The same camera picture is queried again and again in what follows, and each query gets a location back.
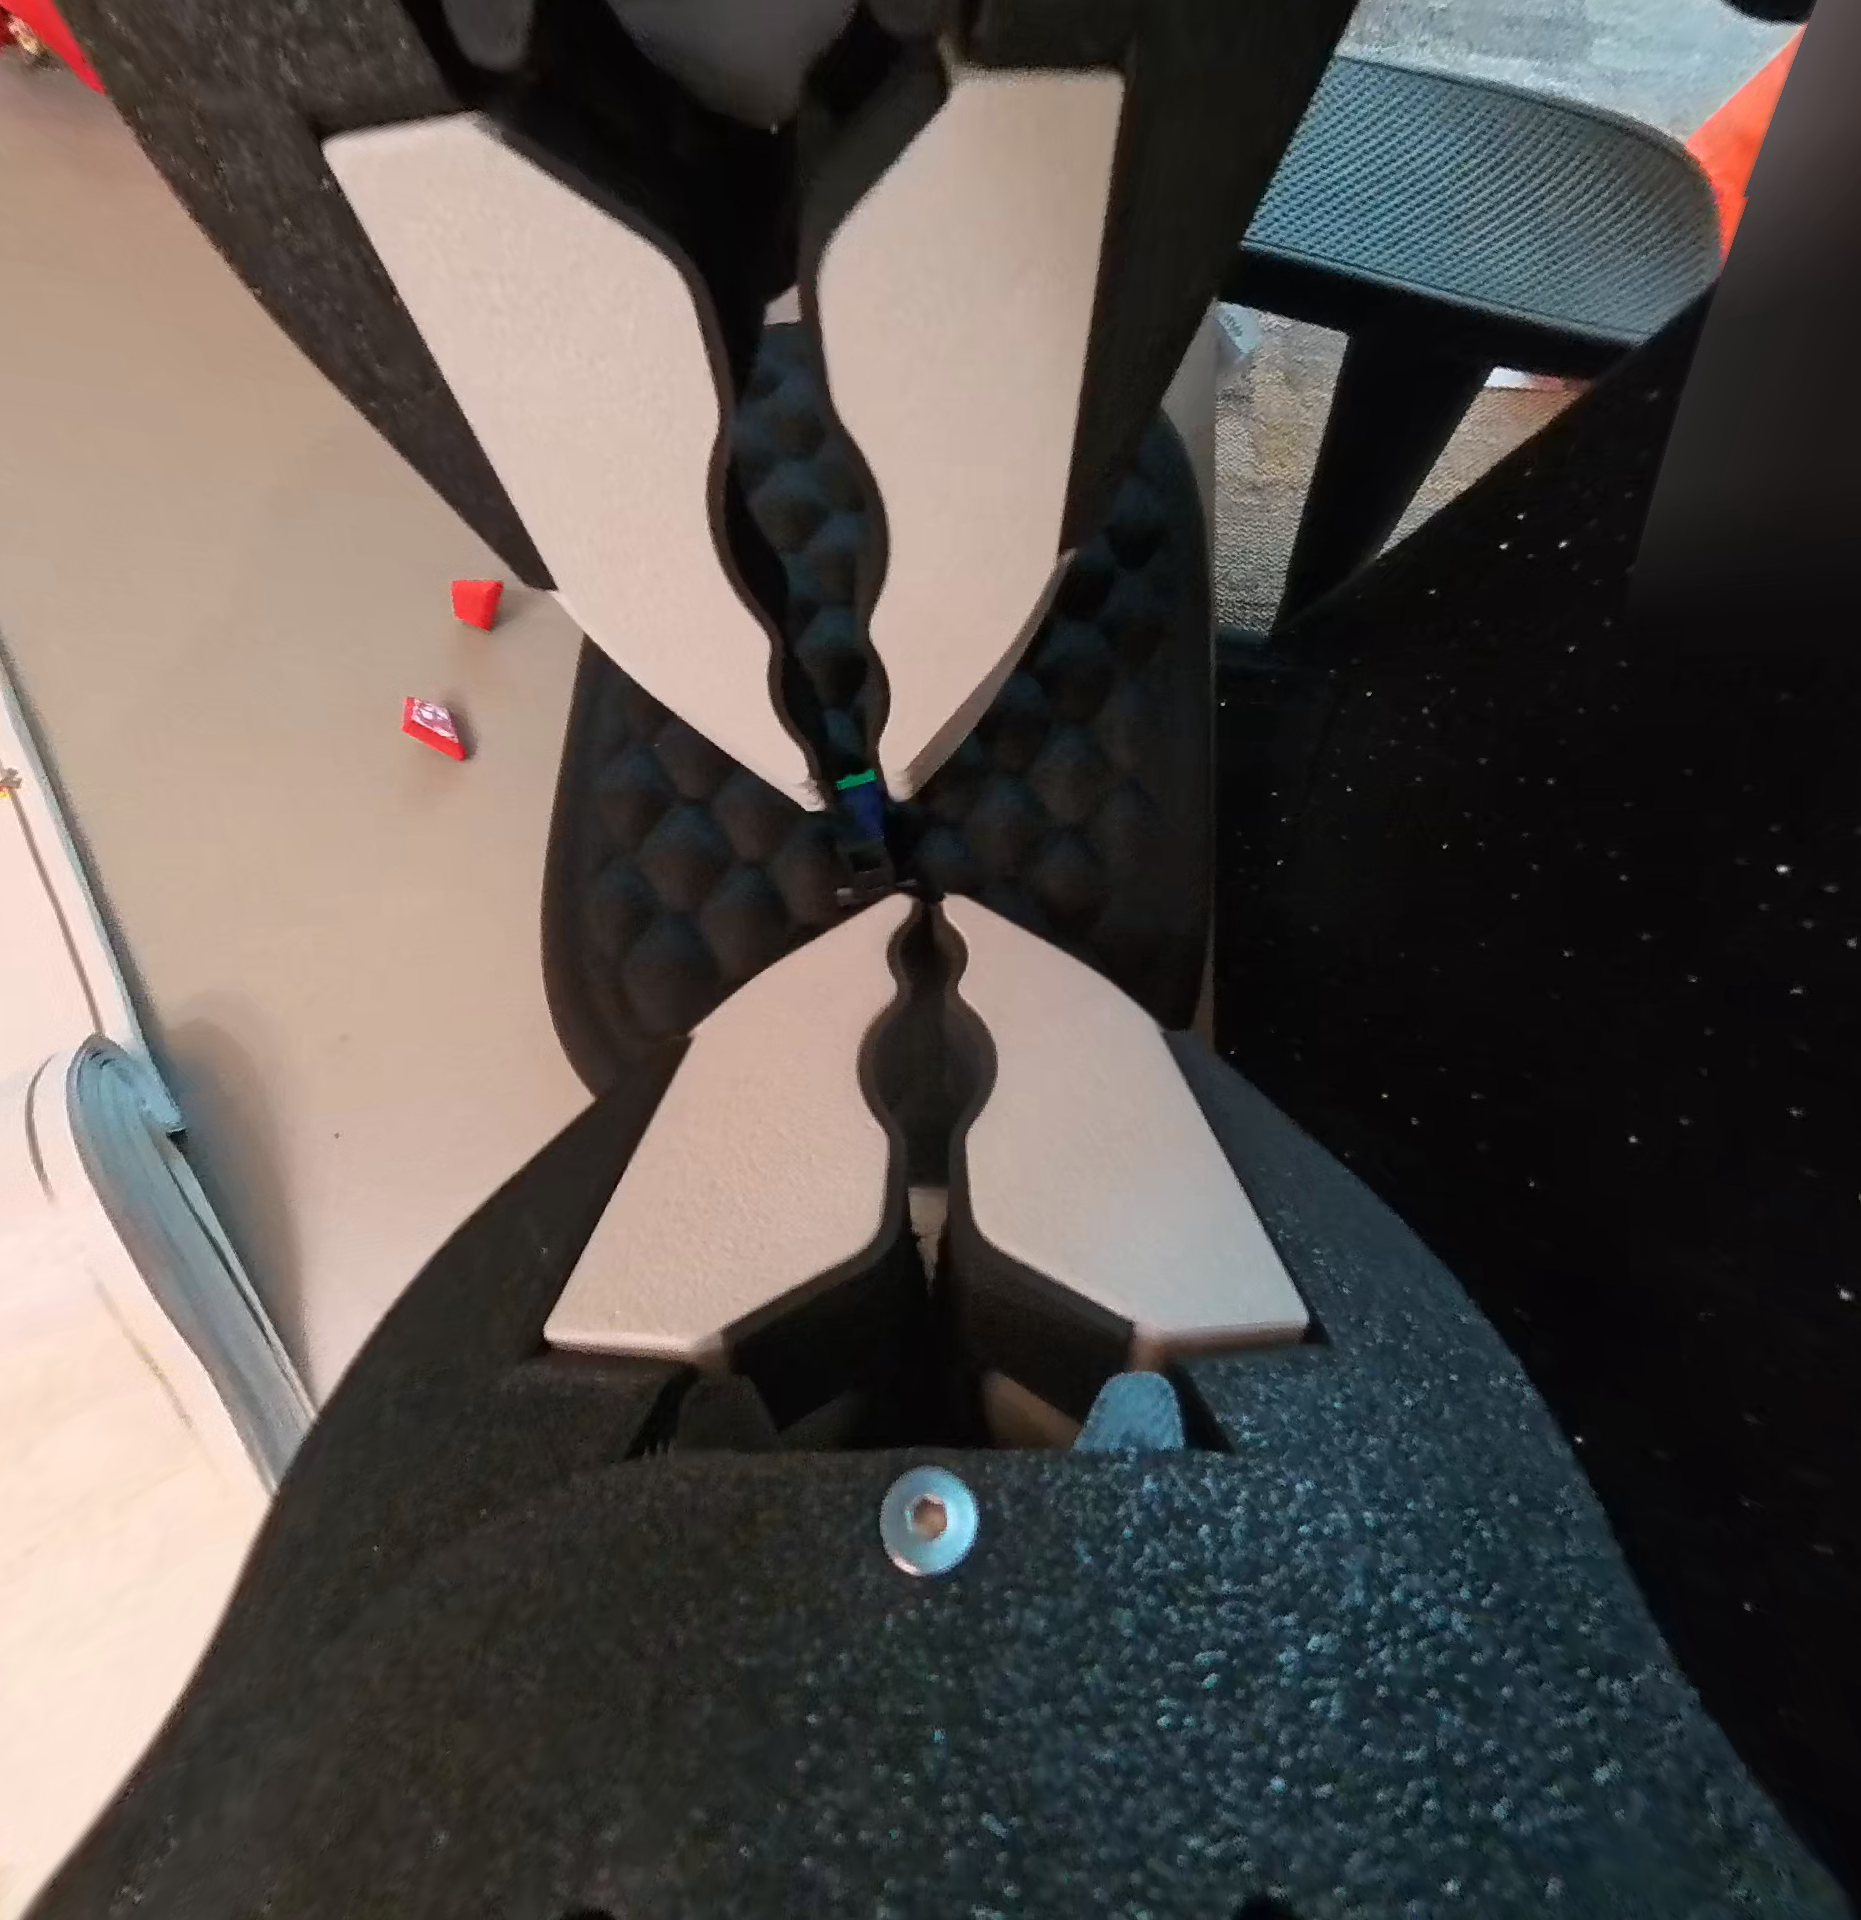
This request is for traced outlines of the grey mesh office chair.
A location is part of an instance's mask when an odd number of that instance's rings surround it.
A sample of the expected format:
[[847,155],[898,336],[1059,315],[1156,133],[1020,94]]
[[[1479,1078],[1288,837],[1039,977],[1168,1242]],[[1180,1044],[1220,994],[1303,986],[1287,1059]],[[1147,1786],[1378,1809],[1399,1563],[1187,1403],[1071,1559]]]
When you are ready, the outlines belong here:
[[1721,268],[1682,141],[1561,96],[1338,56],[1220,285],[1346,338],[1278,627],[1383,554],[1494,371],[1603,377]]

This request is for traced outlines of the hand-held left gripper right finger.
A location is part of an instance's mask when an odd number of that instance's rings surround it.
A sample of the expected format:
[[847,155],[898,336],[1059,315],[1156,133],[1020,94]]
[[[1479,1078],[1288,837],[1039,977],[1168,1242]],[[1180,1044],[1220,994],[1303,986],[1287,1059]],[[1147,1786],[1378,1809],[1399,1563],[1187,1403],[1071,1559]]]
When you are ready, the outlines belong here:
[[983,1374],[1121,1374],[1300,1343],[1309,1307],[1157,1019],[975,900],[944,905],[972,1073],[944,1290]]

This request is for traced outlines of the orange plastic object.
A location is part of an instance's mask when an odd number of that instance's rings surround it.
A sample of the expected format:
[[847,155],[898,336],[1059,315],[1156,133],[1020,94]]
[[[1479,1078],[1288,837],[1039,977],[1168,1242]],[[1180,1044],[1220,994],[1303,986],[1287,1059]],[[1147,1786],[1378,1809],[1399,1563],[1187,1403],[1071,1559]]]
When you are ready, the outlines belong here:
[[1737,224],[1748,197],[1758,158],[1801,37],[1804,27],[1687,137],[1687,152],[1710,181],[1710,192],[1726,227]]

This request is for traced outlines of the red lego model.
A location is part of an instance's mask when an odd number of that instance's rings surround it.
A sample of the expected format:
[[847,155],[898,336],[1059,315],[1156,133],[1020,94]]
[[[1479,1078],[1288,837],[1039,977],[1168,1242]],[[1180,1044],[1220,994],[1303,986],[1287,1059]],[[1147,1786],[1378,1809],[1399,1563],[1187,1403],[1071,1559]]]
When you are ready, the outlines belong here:
[[4,54],[19,54],[26,61],[57,61],[86,88],[103,94],[98,71],[56,3],[0,3],[0,56]]

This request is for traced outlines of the black dimpled seat cushion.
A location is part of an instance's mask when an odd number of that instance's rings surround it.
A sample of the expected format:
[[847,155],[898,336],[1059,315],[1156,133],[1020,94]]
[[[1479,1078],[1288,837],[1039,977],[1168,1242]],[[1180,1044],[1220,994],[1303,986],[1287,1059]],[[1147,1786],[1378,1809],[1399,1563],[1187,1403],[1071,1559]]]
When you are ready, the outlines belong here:
[[[832,741],[862,745],[872,656],[853,631],[864,488],[794,322],[762,336],[739,408],[750,516],[779,554],[796,656]],[[1207,971],[1216,832],[1209,508],[1168,414],[988,713],[895,814],[912,877],[1104,974],[1168,1026]],[[582,641],[543,888],[543,977],[600,1092],[840,924],[841,837]]]

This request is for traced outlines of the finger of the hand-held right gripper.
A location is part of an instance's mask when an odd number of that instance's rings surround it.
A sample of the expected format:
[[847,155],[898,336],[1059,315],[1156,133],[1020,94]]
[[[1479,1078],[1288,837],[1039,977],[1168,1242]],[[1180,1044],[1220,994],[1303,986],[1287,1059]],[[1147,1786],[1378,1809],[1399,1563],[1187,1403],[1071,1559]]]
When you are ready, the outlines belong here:
[[492,115],[338,133],[323,158],[563,610],[728,758],[824,805],[728,526],[737,387],[691,252]]
[[915,798],[1071,557],[1068,510],[1127,84],[906,58],[815,167],[815,340],[878,508],[876,763]]

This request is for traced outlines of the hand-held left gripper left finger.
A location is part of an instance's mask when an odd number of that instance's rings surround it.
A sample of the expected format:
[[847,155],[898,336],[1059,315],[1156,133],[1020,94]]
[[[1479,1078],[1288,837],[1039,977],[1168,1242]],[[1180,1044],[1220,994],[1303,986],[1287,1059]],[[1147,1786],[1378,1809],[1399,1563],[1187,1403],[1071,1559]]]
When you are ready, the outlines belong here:
[[572,1271],[556,1350],[876,1374],[922,1302],[868,1054],[916,912],[878,899],[695,1030]]

